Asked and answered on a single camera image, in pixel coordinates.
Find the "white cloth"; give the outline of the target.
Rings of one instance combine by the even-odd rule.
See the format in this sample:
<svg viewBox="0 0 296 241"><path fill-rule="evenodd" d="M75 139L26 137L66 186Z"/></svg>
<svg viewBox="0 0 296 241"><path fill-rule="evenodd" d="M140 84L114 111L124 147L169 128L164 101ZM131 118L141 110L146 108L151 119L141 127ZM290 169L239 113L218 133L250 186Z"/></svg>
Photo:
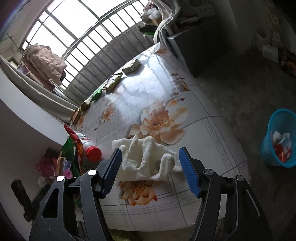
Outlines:
<svg viewBox="0 0 296 241"><path fill-rule="evenodd" d="M178 154L150 136L114 140L112 148L122 152L117 181L168 181L170 173L183 171Z"/></svg>

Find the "blue plastic trash basket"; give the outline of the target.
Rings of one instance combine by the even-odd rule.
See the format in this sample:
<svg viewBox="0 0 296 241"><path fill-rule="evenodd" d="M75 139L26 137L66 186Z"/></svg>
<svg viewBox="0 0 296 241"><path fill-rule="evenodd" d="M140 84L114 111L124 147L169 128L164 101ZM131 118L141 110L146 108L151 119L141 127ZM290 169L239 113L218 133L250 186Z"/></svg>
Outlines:
<svg viewBox="0 0 296 241"><path fill-rule="evenodd" d="M266 165L295 167L295 113L281 108L270 117L260 154Z"/></svg>

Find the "green foil snack bag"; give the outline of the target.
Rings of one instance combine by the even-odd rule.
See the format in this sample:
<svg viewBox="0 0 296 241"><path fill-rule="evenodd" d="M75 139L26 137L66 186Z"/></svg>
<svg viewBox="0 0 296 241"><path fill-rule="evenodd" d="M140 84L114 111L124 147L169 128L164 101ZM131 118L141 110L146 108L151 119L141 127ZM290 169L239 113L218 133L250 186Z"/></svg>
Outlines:
<svg viewBox="0 0 296 241"><path fill-rule="evenodd" d="M79 177L81 173L78 165L76 145L70 137L67 138L66 143L63 145L61 153L61 157L63 157L63 173L67 178Z"/></svg>

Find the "red snack wrapper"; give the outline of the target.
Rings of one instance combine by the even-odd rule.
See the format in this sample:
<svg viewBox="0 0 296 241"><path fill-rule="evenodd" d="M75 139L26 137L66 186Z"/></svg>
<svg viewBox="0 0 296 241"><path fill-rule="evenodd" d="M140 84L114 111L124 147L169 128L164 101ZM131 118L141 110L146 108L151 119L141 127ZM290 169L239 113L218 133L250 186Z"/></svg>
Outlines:
<svg viewBox="0 0 296 241"><path fill-rule="evenodd" d="M77 133L72 130L69 125L65 124L64 128L66 130L66 132L68 133L69 137L72 139L72 141L75 144L75 148L76 148L76 153L75 156L77 157L77 161L78 161L78 170L79 173L82 175L83 171L82 171L82 167L83 167L83 144L80 140L80 138L78 137Z"/></svg>

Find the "red capped white bottle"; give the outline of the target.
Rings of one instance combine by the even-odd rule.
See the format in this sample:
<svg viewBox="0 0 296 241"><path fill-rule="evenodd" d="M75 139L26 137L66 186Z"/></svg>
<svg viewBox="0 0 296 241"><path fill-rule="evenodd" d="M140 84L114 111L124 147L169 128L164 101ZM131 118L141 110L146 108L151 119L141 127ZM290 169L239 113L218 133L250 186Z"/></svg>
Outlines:
<svg viewBox="0 0 296 241"><path fill-rule="evenodd" d="M102 152L86 135L76 132L83 145L83 154L86 159L92 163L98 163L101 160Z"/></svg>

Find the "brown snack packet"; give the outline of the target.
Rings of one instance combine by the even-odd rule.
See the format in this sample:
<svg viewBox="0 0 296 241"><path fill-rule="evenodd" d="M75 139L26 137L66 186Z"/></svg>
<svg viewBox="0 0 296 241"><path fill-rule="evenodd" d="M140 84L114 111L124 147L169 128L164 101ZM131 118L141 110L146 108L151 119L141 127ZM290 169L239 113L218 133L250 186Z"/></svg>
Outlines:
<svg viewBox="0 0 296 241"><path fill-rule="evenodd" d="M86 110L88 110L90 103L91 103L91 99L90 98L86 99L79 107L79 111L83 113Z"/></svg>

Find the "small green snack packet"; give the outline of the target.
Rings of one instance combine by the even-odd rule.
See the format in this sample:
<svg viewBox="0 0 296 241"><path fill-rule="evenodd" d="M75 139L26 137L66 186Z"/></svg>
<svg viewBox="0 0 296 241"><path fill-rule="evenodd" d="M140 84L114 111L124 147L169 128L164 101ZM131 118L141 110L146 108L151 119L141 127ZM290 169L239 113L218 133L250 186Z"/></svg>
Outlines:
<svg viewBox="0 0 296 241"><path fill-rule="evenodd" d="M97 100L102 95L102 89L98 88L95 92L92 93L90 96L91 101Z"/></svg>

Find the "floral plastic tablecloth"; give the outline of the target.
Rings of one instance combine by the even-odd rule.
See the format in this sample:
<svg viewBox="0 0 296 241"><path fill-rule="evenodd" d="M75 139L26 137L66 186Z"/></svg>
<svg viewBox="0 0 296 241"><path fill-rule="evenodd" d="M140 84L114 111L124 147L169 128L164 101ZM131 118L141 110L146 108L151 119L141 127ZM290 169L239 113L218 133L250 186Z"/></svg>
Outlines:
<svg viewBox="0 0 296 241"><path fill-rule="evenodd" d="M91 103L74 130L88 136L104 159L113 152L114 140L152 137L173 152L186 147L221 176L249 179L247 158L235 133L192 75L161 44L137 58L137 70ZM165 182L115 182L100 203L109 228L158 232L193 226L201 201L184 175L173 171Z"/></svg>

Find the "pink quilted jacket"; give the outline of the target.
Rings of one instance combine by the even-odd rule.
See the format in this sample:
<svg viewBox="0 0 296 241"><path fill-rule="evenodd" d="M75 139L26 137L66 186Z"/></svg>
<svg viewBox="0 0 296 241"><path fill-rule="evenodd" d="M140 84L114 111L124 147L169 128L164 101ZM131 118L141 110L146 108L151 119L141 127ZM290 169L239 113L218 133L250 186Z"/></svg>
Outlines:
<svg viewBox="0 0 296 241"><path fill-rule="evenodd" d="M25 56L44 78L52 80L56 85L62 85L67 65L49 46L29 45L25 49Z"/></svg>

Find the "beige small carton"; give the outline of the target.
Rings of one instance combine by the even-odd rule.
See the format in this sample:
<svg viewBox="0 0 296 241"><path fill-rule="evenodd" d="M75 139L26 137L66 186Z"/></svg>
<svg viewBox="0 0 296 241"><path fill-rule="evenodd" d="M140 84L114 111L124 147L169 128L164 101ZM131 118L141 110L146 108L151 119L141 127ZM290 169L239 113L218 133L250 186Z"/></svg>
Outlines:
<svg viewBox="0 0 296 241"><path fill-rule="evenodd" d="M138 69L138 67L140 66L141 62L138 60L138 59L133 59L133 60L130 60L128 63L126 63L121 71L124 73L124 74L127 74L127 73L132 73L134 71L136 71Z"/></svg>

